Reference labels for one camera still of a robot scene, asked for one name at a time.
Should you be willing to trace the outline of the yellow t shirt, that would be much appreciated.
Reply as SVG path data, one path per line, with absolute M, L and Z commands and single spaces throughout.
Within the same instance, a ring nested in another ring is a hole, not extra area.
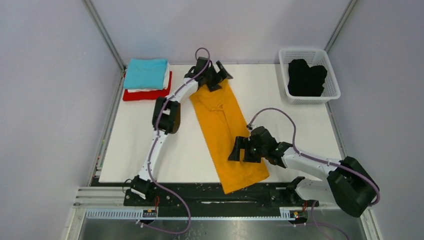
M 267 179 L 270 173 L 264 162 L 249 163 L 228 159 L 236 137 L 248 137 L 249 132 L 229 81 L 225 79 L 220 86 L 215 91 L 202 86 L 189 99 L 223 192 L 230 194 Z

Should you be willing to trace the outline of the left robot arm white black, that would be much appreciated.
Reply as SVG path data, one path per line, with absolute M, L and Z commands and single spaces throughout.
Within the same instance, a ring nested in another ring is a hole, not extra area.
M 129 189 L 142 205 L 148 206 L 155 200 L 154 181 L 158 175 L 156 165 L 162 161 L 162 149 L 167 145 L 167 139 L 179 130 L 182 104 L 201 87 L 214 92 L 222 89 L 223 80 L 232 78 L 221 61 L 213 64 L 206 57 L 198 57 L 196 65 L 184 75 L 181 86 L 156 100 L 152 115 L 151 146 L 141 169 L 131 180 Z

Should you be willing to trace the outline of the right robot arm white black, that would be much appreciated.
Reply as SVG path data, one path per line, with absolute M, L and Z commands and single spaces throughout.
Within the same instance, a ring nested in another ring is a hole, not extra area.
M 377 199 L 377 184 L 353 157 L 319 159 L 297 150 L 291 143 L 278 142 L 263 126 L 251 129 L 248 137 L 235 138 L 229 161 L 257 164 L 262 159 L 315 177 L 314 180 L 297 177 L 289 184 L 286 198 L 293 206 L 304 201 L 330 203 L 358 218 Z

